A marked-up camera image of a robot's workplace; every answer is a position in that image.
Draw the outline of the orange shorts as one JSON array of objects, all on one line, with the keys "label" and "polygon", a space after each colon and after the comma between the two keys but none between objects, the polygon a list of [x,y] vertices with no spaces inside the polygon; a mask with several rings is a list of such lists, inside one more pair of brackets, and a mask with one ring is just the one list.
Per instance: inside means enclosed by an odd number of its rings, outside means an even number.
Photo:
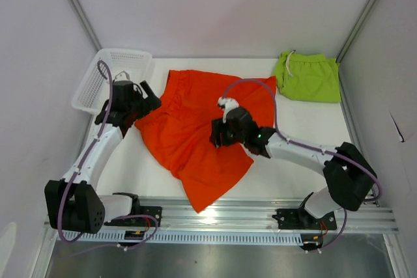
[{"label": "orange shorts", "polygon": [[216,148],[211,122],[223,115],[218,99],[234,98],[261,126],[274,123],[276,78],[241,82],[239,77],[198,70],[170,70],[162,105],[136,121],[143,142],[156,161],[179,179],[199,213],[233,188],[254,160],[240,145]]}]

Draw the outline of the lime green shorts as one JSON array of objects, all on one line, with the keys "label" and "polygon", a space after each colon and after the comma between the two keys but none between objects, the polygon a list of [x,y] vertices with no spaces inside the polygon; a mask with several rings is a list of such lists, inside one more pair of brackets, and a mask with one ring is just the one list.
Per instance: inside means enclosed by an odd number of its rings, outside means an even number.
[{"label": "lime green shorts", "polygon": [[324,54],[284,51],[274,67],[278,90],[290,100],[339,103],[339,63]]}]

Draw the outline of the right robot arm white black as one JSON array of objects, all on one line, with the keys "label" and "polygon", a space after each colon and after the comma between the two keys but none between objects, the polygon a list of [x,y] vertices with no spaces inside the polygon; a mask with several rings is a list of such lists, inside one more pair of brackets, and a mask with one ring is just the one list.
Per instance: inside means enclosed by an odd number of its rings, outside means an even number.
[{"label": "right robot arm white black", "polygon": [[250,153],[268,159],[290,161],[320,174],[326,187],[308,195],[298,210],[305,228],[318,224],[326,214],[340,208],[355,212],[366,201],[377,175],[351,143],[331,147],[296,141],[273,127],[260,127],[250,112],[239,105],[220,105],[221,118],[212,121],[211,142],[215,147],[240,144]]}]

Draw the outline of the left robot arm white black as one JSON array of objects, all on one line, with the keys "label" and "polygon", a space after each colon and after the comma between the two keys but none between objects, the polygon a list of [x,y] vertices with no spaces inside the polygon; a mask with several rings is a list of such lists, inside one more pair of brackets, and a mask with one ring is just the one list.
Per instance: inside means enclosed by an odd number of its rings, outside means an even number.
[{"label": "left robot arm white black", "polygon": [[116,192],[98,195],[96,188],[113,151],[135,121],[161,106],[146,81],[113,81],[109,98],[94,120],[94,135],[81,155],[60,180],[50,180],[44,188],[50,226],[96,234],[102,225],[142,225],[137,195]]}]

